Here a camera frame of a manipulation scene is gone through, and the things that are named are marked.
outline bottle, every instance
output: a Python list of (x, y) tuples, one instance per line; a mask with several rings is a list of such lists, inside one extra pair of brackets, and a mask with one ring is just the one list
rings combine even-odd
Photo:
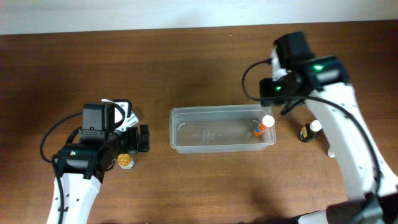
[(272, 116), (265, 115), (263, 117), (262, 122), (257, 126), (257, 128), (253, 131), (255, 136), (260, 136), (267, 128), (272, 127), (275, 124), (275, 119)]
[(300, 130), (300, 140), (302, 142), (309, 142), (318, 136), (322, 125), (319, 120), (312, 121), (310, 124), (304, 125)]

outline black bottle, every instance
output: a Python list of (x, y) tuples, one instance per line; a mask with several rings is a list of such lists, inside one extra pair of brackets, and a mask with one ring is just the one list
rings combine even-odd
[(322, 125), (319, 120), (312, 121), (310, 124), (306, 124), (300, 130), (300, 140), (302, 142), (309, 142), (318, 136), (319, 131), (322, 129)]

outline plastic container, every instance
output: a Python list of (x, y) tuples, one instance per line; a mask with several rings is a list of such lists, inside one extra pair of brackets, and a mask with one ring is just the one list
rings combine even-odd
[(174, 108), (170, 112), (170, 145), (179, 153), (259, 151), (276, 142), (275, 125), (253, 134), (272, 110), (261, 105)]

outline yellow round object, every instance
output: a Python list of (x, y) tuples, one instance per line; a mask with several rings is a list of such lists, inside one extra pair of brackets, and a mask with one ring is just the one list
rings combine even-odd
[(118, 164), (121, 167), (126, 167), (131, 163), (131, 156), (129, 154), (120, 154), (118, 156)]

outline bottle label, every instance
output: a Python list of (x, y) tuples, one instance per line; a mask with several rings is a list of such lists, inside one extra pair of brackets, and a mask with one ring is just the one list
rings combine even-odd
[(303, 140), (307, 137), (307, 128), (304, 126), (300, 131), (300, 139)]

